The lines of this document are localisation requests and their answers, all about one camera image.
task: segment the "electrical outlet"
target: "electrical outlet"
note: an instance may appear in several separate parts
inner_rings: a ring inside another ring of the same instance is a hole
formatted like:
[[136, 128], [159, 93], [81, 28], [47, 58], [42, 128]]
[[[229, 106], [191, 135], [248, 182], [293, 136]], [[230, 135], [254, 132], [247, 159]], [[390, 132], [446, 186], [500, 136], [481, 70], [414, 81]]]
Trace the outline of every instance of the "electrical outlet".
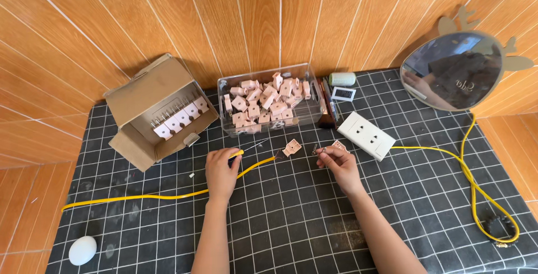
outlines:
[[356, 112], [350, 113], [337, 131], [378, 161], [383, 160], [396, 142], [392, 136]]

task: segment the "box flap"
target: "box flap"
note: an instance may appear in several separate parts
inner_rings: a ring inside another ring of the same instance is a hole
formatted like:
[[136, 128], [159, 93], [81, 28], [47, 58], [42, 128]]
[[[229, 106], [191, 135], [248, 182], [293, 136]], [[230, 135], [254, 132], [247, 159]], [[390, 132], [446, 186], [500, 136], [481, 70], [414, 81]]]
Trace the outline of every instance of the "box flap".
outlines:
[[106, 97], [106, 102], [122, 128], [144, 113], [151, 106], [177, 92], [193, 81], [192, 76], [174, 57], [170, 57], [154, 66], [151, 70], [116, 89]]
[[155, 163], [153, 145], [131, 124], [121, 128], [109, 145], [140, 171], [146, 171]]

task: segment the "black grid mat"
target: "black grid mat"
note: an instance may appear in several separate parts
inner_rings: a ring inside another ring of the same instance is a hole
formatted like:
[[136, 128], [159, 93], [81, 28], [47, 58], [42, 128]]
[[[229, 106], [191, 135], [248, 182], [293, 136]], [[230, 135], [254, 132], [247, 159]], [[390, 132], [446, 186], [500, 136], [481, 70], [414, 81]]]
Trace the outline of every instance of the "black grid mat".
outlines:
[[[360, 74], [357, 81], [353, 103], [338, 103], [344, 118], [357, 111], [398, 139], [395, 145], [440, 147], [458, 154], [471, 122], [468, 112], [441, 112], [423, 105], [405, 92], [394, 70]], [[207, 95], [217, 105], [215, 92]], [[116, 133], [108, 107], [94, 106], [68, 203], [186, 194], [206, 188], [208, 151], [247, 148], [270, 136], [255, 153], [251, 149], [244, 155], [243, 169], [273, 156], [292, 139], [303, 145], [290, 159], [263, 165], [237, 181], [227, 216], [232, 273], [376, 273], [349, 201], [332, 173], [318, 169], [316, 157], [310, 156], [315, 144], [323, 147], [334, 140], [356, 154], [368, 193], [429, 272], [538, 269], [538, 224], [478, 126], [470, 134], [465, 160], [482, 189], [515, 214], [521, 236], [511, 248], [497, 249], [478, 230], [469, 208], [469, 182], [459, 163], [438, 151], [391, 150], [377, 162], [335, 130], [306, 125], [230, 138], [217, 120], [192, 148], [140, 172], [108, 145]], [[187, 273], [207, 199], [202, 194], [178, 201], [129, 200], [67, 210], [47, 273]], [[482, 219], [499, 214], [481, 195], [477, 209]], [[494, 230], [506, 236], [500, 225]], [[84, 235], [95, 237], [98, 253], [87, 264], [73, 266], [69, 248]]]

